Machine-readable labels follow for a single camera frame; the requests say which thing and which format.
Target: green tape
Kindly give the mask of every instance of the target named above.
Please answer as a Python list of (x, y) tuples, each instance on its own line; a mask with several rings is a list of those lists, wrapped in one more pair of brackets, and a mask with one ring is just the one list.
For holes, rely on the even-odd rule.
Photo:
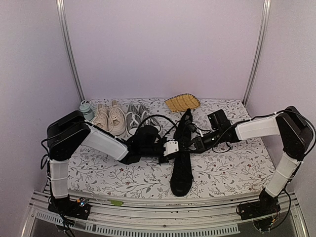
[(116, 200), (109, 200), (112, 205), (114, 206), (122, 206), (123, 202), (122, 201), (116, 201)]

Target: floral tablecloth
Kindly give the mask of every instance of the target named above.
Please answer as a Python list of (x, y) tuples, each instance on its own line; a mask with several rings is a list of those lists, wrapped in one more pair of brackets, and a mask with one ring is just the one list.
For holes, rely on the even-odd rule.
[[(161, 114), (173, 121), (180, 120), (183, 113), (171, 113), (164, 99), (118, 99), (127, 112), (130, 102), (141, 102), (152, 114)], [(249, 118), (239, 100), (200, 99), (201, 107), (192, 110), (194, 123), (210, 129), (207, 115), (223, 109), (232, 121)], [(91, 100), (96, 105), (110, 105), (111, 100)], [(164, 134), (171, 124), (157, 118)], [(215, 148), (223, 152), (226, 145)], [(245, 194), (262, 189), (275, 170), (261, 138), (232, 144), (232, 149), (223, 154), (208, 151), (191, 154), (194, 182), (184, 198), (221, 197)], [(142, 158), (139, 163), (124, 165), (106, 154), (80, 146), (69, 161), (68, 186), (71, 190), (129, 198), (178, 198), (170, 189), (173, 161), (158, 164), (158, 159)]]

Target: container lid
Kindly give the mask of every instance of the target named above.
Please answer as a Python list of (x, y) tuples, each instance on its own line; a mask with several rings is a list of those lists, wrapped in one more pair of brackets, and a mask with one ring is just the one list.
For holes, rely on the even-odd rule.
[(80, 103), (79, 109), (81, 112), (88, 112), (90, 110), (91, 105), (89, 104), (89, 102), (87, 102), (86, 100), (83, 100)]

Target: jar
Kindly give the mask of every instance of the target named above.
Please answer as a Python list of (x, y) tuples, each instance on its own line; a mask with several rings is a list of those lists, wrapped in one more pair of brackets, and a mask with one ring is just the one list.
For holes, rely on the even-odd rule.
[(83, 113), (83, 116), (86, 120), (91, 121), (94, 118), (94, 112), (91, 108), (91, 105), (88, 101), (83, 100), (79, 106), (80, 111)]

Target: shoe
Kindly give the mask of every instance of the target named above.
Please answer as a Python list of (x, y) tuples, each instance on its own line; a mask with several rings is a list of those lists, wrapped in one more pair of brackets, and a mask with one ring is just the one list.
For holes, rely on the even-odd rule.
[(113, 123), (112, 135), (119, 136), (126, 130), (126, 116), (117, 100), (112, 100), (109, 112), (110, 121)]
[(141, 117), (136, 106), (130, 103), (126, 114), (127, 131), (130, 135), (135, 135), (135, 132), (140, 124)]
[[(144, 104), (142, 103), (139, 103), (139, 106), (138, 106), (138, 113), (140, 115), (140, 118), (141, 118), (141, 121), (144, 121), (147, 117), (149, 117), (151, 115), (151, 113), (149, 112), (149, 110), (145, 107)], [(148, 120), (146, 120), (144, 122), (144, 126), (145, 125), (151, 125), (151, 126), (154, 126), (158, 132), (161, 131), (161, 127), (159, 125), (159, 123), (157, 122), (157, 120), (155, 118), (149, 118)]]
[[(192, 134), (186, 124), (192, 123), (192, 121), (193, 117), (191, 114), (191, 110), (187, 109), (187, 111), (181, 117), (177, 130), (173, 136), (176, 141), (186, 144), (186, 146), (191, 141)], [(179, 153), (174, 154), (174, 156), (175, 161), (170, 180), (170, 187), (172, 193), (175, 196), (183, 197), (190, 191), (193, 183), (190, 154)]]
[(113, 123), (110, 122), (111, 119), (109, 118), (108, 113), (109, 113), (109, 108), (107, 106), (98, 104), (96, 116), (91, 122), (94, 125), (98, 126), (99, 128), (103, 129), (104, 131), (111, 132), (113, 129)]

